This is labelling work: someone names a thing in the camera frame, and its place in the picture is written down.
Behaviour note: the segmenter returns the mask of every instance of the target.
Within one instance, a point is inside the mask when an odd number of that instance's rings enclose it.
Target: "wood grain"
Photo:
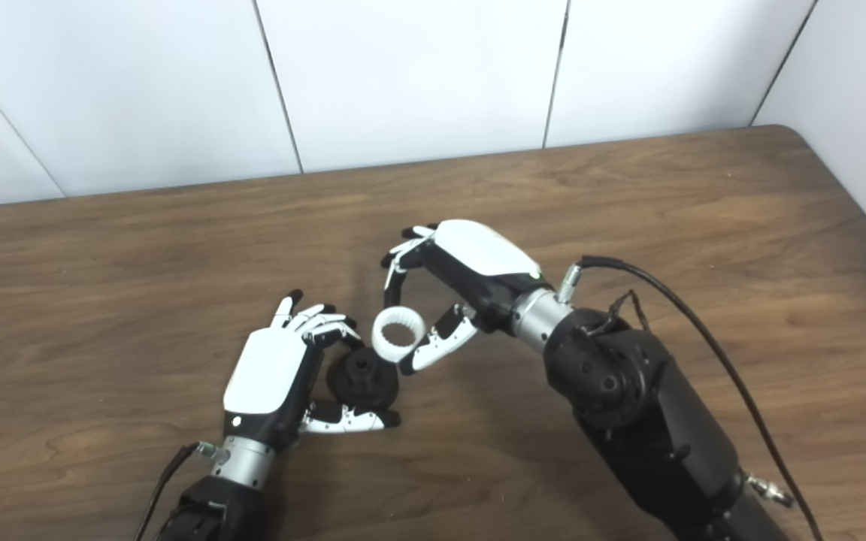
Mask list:
[[[175,449],[219,437],[244,338],[280,295],[368,331],[384,251],[448,218],[495,227],[554,280],[581,253],[659,275],[731,353],[828,541],[866,541],[866,218],[780,127],[0,206],[0,539],[129,538]],[[633,285],[588,273],[575,301]],[[639,290],[743,464],[776,479],[700,338]],[[404,292],[429,319],[451,299],[425,274]],[[670,539],[514,340],[404,378],[396,408],[395,431],[307,436],[280,461],[283,539]],[[164,507],[203,472],[190,460]]]

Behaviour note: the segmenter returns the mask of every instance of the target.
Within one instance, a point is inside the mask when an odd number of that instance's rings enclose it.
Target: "fingertip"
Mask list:
[[[299,288],[292,290],[289,292],[289,294],[286,294],[286,297],[291,298],[292,299],[292,305],[295,306],[296,304],[299,304],[299,301],[302,301],[303,290],[301,290]]]
[[[396,411],[374,411],[374,414],[383,422],[383,428],[396,428],[402,425],[402,417],[399,417],[399,413]]]
[[[365,347],[365,343],[363,343],[363,339],[362,339],[362,338],[360,338],[360,337],[358,337],[358,336],[353,336],[353,335],[351,335],[351,334],[350,334],[350,335],[347,335],[347,336],[344,336],[344,338],[343,338],[343,342],[344,342],[344,343],[345,343],[345,344],[346,344],[350,349],[360,349],[360,347]]]

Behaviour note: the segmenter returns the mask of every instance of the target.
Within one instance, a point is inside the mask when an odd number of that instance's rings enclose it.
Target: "white plastic ring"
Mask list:
[[[390,325],[403,325],[410,329],[413,332],[413,343],[409,346],[398,346],[389,342],[383,334],[383,329]],[[423,322],[420,314],[405,306],[391,306],[376,315],[374,330],[372,330],[372,346],[382,359],[398,363],[400,359],[412,352],[416,344],[423,339],[423,335],[426,335],[426,323]]]

